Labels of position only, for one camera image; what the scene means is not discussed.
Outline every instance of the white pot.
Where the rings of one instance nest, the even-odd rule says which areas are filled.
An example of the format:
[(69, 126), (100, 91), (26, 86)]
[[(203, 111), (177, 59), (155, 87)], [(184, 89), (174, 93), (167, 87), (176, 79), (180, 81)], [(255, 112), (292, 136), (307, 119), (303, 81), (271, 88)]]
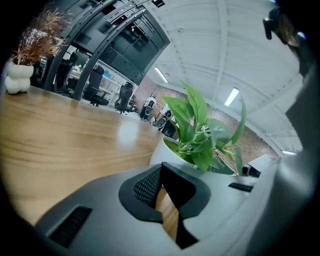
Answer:
[(6, 78), (4, 80), (7, 92), (9, 94), (26, 92), (30, 87), (30, 77), (33, 72), (33, 66), (16, 65), (10, 62)]
[(196, 165), (191, 164), (181, 157), (177, 156), (170, 148), (165, 144), (165, 141), (178, 144), (176, 140), (170, 137), (164, 137), (160, 140), (159, 144), (156, 146), (155, 151), (153, 152), (150, 160), (150, 165), (161, 164), (162, 162), (175, 163), (178, 165), (188, 166), (190, 168), (198, 168)]

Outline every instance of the potted plant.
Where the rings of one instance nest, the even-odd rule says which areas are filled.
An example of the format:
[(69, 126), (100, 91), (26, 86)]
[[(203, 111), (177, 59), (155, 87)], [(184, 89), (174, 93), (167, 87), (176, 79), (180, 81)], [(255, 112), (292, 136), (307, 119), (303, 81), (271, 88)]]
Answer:
[(45, 7), (22, 32), (17, 49), (11, 53), (4, 81), (9, 94), (26, 92), (34, 72), (32, 65), (43, 57), (58, 54), (63, 40), (57, 36), (69, 23), (64, 16), (64, 13), (50, 12)]
[(216, 154), (220, 151), (236, 163), (236, 174), (242, 174), (242, 155), (237, 146), (247, 116), (247, 109), (242, 100), (242, 114), (238, 129), (232, 134), (229, 127), (213, 118), (207, 118), (207, 104), (196, 89), (183, 83), (188, 101), (182, 98), (163, 97), (172, 111), (175, 122), (170, 120), (178, 134), (178, 141), (164, 137), (156, 147), (150, 164), (164, 161), (199, 168), (203, 171), (218, 170), (224, 163)]

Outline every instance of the ceiling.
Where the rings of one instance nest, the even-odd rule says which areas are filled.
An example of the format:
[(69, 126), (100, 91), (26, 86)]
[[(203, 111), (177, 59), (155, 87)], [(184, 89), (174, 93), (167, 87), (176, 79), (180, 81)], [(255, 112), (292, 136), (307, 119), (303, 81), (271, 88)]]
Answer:
[[(278, 154), (300, 151), (300, 140), (285, 112), (302, 87), (299, 62), (262, 20), (276, 5), (269, 0), (164, 0), (145, 7), (171, 44), (148, 76), (158, 85), (186, 93), (181, 80), (199, 90), (208, 104), (240, 119), (243, 96), (246, 125)], [(240, 94), (225, 106), (233, 88)]]

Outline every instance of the wooden desk surface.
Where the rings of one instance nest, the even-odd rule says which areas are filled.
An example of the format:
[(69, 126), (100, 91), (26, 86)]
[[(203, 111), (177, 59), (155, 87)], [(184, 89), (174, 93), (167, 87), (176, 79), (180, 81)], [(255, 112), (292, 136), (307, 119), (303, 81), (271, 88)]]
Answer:
[(4, 95), (3, 180), (17, 212), (34, 224), (87, 182), (147, 166), (161, 137), (149, 123), (31, 86)]

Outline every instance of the green plant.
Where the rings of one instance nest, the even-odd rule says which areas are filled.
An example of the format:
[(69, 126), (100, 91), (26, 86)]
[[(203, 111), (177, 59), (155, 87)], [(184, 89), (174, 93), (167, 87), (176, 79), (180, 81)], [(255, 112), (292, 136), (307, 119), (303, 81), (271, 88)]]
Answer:
[(242, 99), (239, 127), (232, 134), (225, 123), (207, 118), (207, 104), (202, 94), (184, 82), (182, 84), (185, 87), (188, 101), (182, 98), (163, 97), (175, 117), (175, 122), (170, 121), (179, 138), (178, 146), (171, 147), (171, 150), (203, 171), (207, 171), (209, 167), (216, 170), (223, 166), (215, 153), (215, 150), (219, 150), (236, 163), (237, 172), (242, 175), (242, 155), (237, 141), (245, 129), (247, 109), (244, 100)]

